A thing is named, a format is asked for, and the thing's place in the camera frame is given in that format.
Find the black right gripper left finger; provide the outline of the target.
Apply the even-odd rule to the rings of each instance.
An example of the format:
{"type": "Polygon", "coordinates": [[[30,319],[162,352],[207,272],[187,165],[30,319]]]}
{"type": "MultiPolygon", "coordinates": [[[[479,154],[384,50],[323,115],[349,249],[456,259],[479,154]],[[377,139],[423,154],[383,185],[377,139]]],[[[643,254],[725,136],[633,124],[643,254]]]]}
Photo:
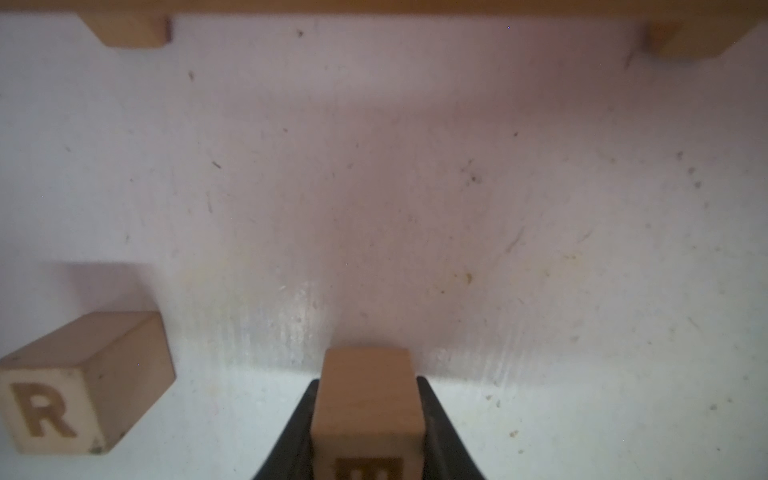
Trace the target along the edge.
{"type": "Polygon", "coordinates": [[[311,423],[319,380],[312,380],[254,480],[312,480],[311,423]]]}

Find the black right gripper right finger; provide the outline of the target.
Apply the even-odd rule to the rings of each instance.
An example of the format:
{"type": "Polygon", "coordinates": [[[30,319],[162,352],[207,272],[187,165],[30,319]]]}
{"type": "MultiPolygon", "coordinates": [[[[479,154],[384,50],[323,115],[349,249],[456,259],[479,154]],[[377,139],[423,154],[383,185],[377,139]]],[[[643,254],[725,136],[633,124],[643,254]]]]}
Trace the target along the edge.
{"type": "Polygon", "coordinates": [[[484,480],[428,379],[416,378],[426,433],[424,480],[484,480]]]}

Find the wooden letter block E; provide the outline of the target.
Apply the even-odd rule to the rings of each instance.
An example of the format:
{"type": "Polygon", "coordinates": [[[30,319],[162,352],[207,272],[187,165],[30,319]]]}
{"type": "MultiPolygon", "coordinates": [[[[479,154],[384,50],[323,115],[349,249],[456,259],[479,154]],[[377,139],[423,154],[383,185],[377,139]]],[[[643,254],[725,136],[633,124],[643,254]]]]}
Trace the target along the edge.
{"type": "Polygon", "coordinates": [[[420,479],[426,424],[409,352],[329,349],[310,433],[316,479],[420,479]]]}

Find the wooden letter block R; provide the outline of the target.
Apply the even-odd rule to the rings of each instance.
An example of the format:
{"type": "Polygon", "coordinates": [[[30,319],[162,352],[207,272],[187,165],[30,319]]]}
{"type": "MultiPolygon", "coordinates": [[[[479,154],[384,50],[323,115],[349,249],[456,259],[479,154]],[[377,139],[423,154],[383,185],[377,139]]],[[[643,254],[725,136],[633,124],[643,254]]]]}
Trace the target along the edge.
{"type": "Polygon", "coordinates": [[[1,414],[22,454],[108,453],[176,379],[163,319],[94,312],[1,360],[1,414]]]}

